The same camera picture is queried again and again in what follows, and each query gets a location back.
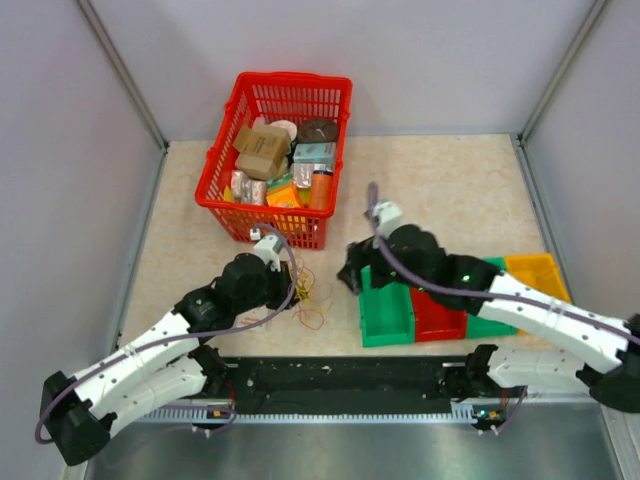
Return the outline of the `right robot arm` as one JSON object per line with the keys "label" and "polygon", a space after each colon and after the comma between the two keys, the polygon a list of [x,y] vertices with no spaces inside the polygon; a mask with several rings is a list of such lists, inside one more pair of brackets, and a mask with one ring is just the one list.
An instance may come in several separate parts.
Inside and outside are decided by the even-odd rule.
{"label": "right robot arm", "polygon": [[452,254],[435,236],[403,225],[346,249],[337,277],[354,294],[369,285],[399,283],[427,292],[450,309],[525,330],[553,344],[543,352],[481,345],[467,358],[466,380],[476,394],[499,387],[586,392],[625,413],[639,411],[639,319],[598,315],[536,290],[497,266]]}

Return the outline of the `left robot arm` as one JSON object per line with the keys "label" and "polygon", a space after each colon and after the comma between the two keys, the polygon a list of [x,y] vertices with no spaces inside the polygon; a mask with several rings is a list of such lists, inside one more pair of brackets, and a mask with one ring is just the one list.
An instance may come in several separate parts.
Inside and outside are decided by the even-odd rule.
{"label": "left robot arm", "polygon": [[216,396],[224,361],[209,341],[246,331],[238,316],[265,307],[271,321],[295,303],[294,259],[270,251],[237,255],[211,283],[187,293],[156,324],[97,363],[43,383],[34,439],[69,466],[97,456],[116,435],[176,400]]}

